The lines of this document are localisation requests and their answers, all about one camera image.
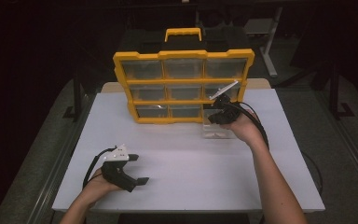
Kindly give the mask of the person's right hand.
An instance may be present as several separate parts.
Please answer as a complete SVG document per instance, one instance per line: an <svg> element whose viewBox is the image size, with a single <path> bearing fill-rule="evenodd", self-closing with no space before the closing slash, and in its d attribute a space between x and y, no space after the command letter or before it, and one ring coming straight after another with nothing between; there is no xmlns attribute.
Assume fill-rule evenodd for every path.
<svg viewBox="0 0 358 224"><path fill-rule="evenodd" d="M245 115L240 115L234 122L221 125L222 129L232 131L241 141L250 148L262 147L265 141L255 124Z"/></svg>

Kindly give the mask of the grey metal stand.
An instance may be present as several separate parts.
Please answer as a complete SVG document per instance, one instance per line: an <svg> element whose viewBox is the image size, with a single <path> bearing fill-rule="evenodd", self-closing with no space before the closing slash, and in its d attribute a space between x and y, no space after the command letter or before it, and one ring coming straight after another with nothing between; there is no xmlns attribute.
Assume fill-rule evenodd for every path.
<svg viewBox="0 0 358 224"><path fill-rule="evenodd" d="M259 48L259 51L263 62L268 70L268 74L271 77L278 76L273 61L269 56L269 51L271 49L274 36L278 28L281 15L282 7L277 7L272 18L250 19L245 25L245 30L248 35L265 35L267 37L265 44Z"/></svg>

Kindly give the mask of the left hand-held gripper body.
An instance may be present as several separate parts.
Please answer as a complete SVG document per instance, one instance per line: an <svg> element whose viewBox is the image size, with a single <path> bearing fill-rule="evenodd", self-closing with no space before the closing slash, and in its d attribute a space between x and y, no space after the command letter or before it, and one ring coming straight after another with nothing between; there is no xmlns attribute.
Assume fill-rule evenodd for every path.
<svg viewBox="0 0 358 224"><path fill-rule="evenodd" d="M103 166L101 168L103 178L108 182L132 192L135 185L134 178L126 175L124 166L129 162L128 149L125 145L108 148L105 150L106 155L103 157Z"/></svg>

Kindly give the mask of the yellow parts organizer case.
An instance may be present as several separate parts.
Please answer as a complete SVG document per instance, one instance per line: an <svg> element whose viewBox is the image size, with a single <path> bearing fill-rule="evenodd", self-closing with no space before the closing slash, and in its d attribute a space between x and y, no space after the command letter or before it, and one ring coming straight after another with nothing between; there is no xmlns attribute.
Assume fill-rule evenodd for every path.
<svg viewBox="0 0 358 224"><path fill-rule="evenodd" d="M241 101L254 59L241 27L128 30L113 57L138 123L202 122L220 90Z"/></svg>

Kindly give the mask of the clear plastic drawer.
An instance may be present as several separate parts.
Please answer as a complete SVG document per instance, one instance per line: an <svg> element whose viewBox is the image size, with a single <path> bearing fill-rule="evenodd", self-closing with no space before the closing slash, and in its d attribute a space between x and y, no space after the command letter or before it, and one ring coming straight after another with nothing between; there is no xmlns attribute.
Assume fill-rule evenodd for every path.
<svg viewBox="0 0 358 224"><path fill-rule="evenodd" d="M219 109L204 109L203 110L203 137L207 139L232 139L235 137L230 130L222 129L218 124L211 123L208 118L218 113Z"/></svg>

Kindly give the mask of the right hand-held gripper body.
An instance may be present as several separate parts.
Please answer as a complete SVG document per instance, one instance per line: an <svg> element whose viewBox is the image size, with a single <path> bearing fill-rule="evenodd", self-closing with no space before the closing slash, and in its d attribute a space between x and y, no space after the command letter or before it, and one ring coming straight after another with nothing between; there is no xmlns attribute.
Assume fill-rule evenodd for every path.
<svg viewBox="0 0 358 224"><path fill-rule="evenodd" d="M219 112L215 113L221 116L221 122L219 125L234 122L241 113L239 105L237 103L232 103L230 97L227 95L227 91L229 91L237 83L238 81L234 80L225 87L219 88L214 95L209 97L210 100L213 100L212 107L219 109Z"/></svg>

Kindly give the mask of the person's left hand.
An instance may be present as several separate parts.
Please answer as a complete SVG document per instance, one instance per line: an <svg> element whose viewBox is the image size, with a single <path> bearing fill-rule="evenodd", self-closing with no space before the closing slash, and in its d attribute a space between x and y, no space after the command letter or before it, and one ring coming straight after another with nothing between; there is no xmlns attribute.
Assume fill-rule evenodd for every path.
<svg viewBox="0 0 358 224"><path fill-rule="evenodd" d="M79 198L86 205L98 202L103 196L112 191L120 190L120 187L103 178L102 170L98 169L82 189Z"/></svg>

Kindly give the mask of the metal floor rail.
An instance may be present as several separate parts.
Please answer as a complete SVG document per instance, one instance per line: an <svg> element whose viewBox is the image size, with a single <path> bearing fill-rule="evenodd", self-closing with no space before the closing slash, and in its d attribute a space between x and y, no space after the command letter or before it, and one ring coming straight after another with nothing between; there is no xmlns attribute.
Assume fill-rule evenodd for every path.
<svg viewBox="0 0 358 224"><path fill-rule="evenodd" d="M354 118L354 112L347 103L338 103L337 107L331 109L329 99L322 92L316 92L315 95L319 104L324 109L325 115L329 118L341 141L344 143L345 148L349 151L350 158L354 162L355 169L358 172L358 146L356 146L350 131L342 122L343 118Z"/></svg>
<svg viewBox="0 0 358 224"><path fill-rule="evenodd" d="M72 94L60 95L32 145L27 159L29 188L34 201L25 224L49 224L51 208L83 130L95 95L84 95L79 103Z"/></svg>

